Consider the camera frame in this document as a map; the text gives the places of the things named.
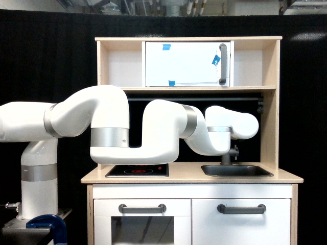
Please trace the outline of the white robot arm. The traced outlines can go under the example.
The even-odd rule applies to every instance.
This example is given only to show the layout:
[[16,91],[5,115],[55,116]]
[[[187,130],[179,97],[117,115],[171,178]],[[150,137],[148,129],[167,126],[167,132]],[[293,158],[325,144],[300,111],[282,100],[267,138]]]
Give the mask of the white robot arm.
[[152,165],[175,161],[181,139],[197,154],[224,155],[231,140],[253,137],[259,123],[251,114],[220,106],[201,112],[193,106],[153,100],[143,112],[141,146],[131,148],[129,103],[118,87],[88,87],[57,104],[4,104],[1,142],[28,143],[21,156],[21,218],[58,212],[58,139],[79,136],[87,128],[94,162]]

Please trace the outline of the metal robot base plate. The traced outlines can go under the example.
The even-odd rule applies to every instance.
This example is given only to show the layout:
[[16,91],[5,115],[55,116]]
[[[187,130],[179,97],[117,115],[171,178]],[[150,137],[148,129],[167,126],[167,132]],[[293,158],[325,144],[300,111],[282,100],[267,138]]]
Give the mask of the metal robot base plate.
[[[63,220],[65,220],[71,212],[72,212],[72,208],[58,209],[57,215]],[[4,234],[26,232],[27,230],[29,230],[26,228],[26,224],[28,221],[30,220],[18,215],[16,218],[5,223],[4,227],[2,228],[2,232]]]

